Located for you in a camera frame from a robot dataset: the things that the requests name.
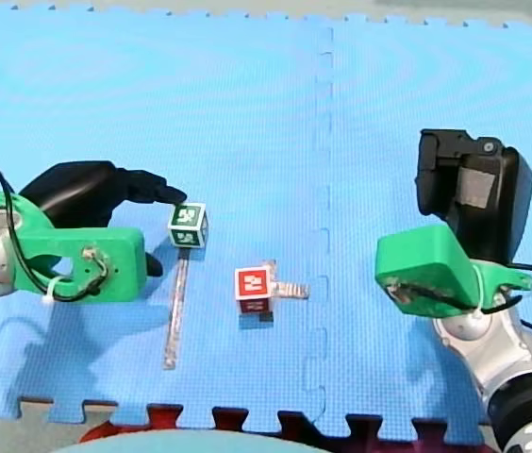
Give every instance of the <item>cube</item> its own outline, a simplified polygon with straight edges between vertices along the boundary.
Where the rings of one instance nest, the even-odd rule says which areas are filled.
[[[241,314],[266,314],[272,311],[271,299],[240,300]]]
[[[208,241],[208,215],[203,203],[176,205],[168,223],[170,240],[176,247],[204,248]]]
[[[273,285],[268,266],[235,270],[235,298],[242,314],[272,310]]]

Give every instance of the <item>foam mat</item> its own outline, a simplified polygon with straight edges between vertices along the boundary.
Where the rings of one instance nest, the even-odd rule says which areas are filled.
[[[0,168],[15,188],[62,160],[162,174],[207,203],[209,244],[193,252],[175,371],[161,367],[169,209],[127,204],[113,219],[168,270],[140,300],[0,299],[0,417],[21,398],[51,401],[61,423],[88,401],[116,404],[124,425],[182,405],[181,427],[211,428],[228,407],[249,411],[245,430],[298,411],[345,436],[360,414],[383,417],[382,439],[413,440],[411,421],[434,419],[448,443],[480,443],[465,370],[376,288],[374,248],[434,222],[413,186],[422,128],[496,136],[532,167],[532,28],[91,10],[0,7]],[[311,298],[240,328],[234,269],[267,259]],[[532,262],[532,208],[518,259]],[[532,296],[520,310],[532,322]]]

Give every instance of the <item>white cable tie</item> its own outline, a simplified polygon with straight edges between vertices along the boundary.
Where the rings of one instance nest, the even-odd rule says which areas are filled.
[[[484,307],[484,278],[482,277],[482,272],[480,271],[479,267],[477,267],[475,264],[472,264],[472,267],[475,270],[475,276],[477,278],[477,289],[479,291],[477,307],[473,311],[472,315],[475,319],[480,319],[484,315],[484,313],[482,312],[482,308]]]
[[[48,288],[46,288],[46,294],[42,296],[42,303],[45,305],[52,305],[55,303],[55,288],[57,283],[64,279],[64,276],[56,276],[50,280],[48,283]]]

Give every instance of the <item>red cube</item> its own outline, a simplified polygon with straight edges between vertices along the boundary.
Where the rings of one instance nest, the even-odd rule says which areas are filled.
[[[271,310],[272,276],[270,268],[246,267],[235,270],[235,297],[241,313]]]

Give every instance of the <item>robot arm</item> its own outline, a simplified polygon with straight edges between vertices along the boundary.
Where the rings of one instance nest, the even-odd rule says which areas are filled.
[[[377,282],[402,312],[433,318],[472,376],[503,451],[532,453],[532,333],[514,307],[519,296],[511,297],[532,285],[511,267],[532,172],[498,139],[427,129],[416,185],[420,213],[446,225],[382,238]]]
[[[124,201],[179,204],[186,199],[163,177],[108,161],[61,163],[18,195],[10,193],[1,173],[0,183],[0,296],[22,289],[61,294],[63,301],[133,300],[146,277],[160,277],[163,270],[144,251],[138,230],[108,227],[113,211]],[[53,267],[65,257],[74,269],[59,276]]]

